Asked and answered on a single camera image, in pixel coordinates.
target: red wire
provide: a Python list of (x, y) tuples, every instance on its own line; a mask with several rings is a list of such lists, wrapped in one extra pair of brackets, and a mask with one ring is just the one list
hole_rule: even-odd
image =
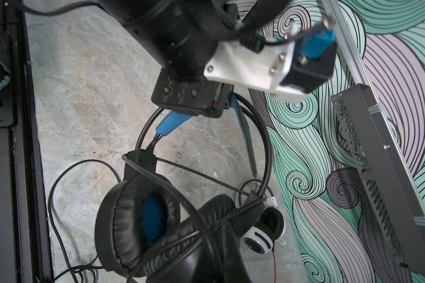
[(277, 269), (276, 269), (276, 255), (274, 254), (274, 251), (272, 251), (272, 257), (274, 258), (274, 283), (276, 283)]

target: gray stone surface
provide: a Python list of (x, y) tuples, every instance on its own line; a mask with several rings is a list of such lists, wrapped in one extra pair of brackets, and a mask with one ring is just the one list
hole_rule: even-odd
[[(25, 3), (39, 10), (50, 10), (67, 1)], [(134, 148), (140, 130), (156, 109), (150, 97), (159, 65), (114, 19), (96, 7), (51, 18), (27, 15), (27, 25), (46, 193), (60, 173), (83, 159), (106, 161), (122, 176), (121, 154)], [(249, 97), (246, 90), (237, 92)], [(153, 128), (144, 145), (154, 135)], [(251, 130), (261, 174), (263, 145), (255, 126), (251, 125)], [(194, 117), (163, 138), (155, 152), (164, 159), (217, 175), (235, 186), (251, 176), (233, 110), (225, 111), (217, 120)], [(214, 195), (232, 196), (230, 190), (171, 165), (158, 164), (157, 170), (197, 208)], [(114, 184), (113, 174), (105, 166), (88, 163), (68, 173), (57, 187), (56, 224), (72, 265), (85, 264), (94, 258), (96, 212)], [(274, 177), (271, 187), (280, 196)], [(282, 212), (288, 219), (284, 208)], [(51, 235), (57, 275), (66, 265), (53, 232)], [(307, 282), (290, 227), (285, 238), (286, 246), (276, 246), (278, 281)], [(256, 254), (244, 244), (241, 252), (254, 282), (273, 282), (271, 254)], [(72, 277), (65, 275), (59, 282), (72, 282)], [(125, 282), (125, 279), (101, 270), (98, 282)]]

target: black metal frame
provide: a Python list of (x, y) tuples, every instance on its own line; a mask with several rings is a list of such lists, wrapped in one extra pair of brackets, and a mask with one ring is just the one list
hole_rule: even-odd
[[(13, 123), (0, 128), (0, 282), (53, 278), (25, 15), (0, 0)], [(17, 23), (4, 23), (16, 19)]]

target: perforated metal bracket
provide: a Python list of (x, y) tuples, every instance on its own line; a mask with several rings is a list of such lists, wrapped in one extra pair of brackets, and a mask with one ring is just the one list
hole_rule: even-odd
[(398, 263), (425, 275), (425, 210), (383, 108), (357, 84), (331, 98), (379, 228)]

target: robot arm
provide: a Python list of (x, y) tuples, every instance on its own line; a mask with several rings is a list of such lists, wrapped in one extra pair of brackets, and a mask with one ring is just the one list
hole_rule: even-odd
[(162, 66), (153, 103), (181, 114), (220, 117), (233, 85), (299, 103), (334, 71), (331, 18), (281, 42), (257, 34), (288, 0), (258, 0), (240, 23), (237, 6), (217, 0), (99, 2)]

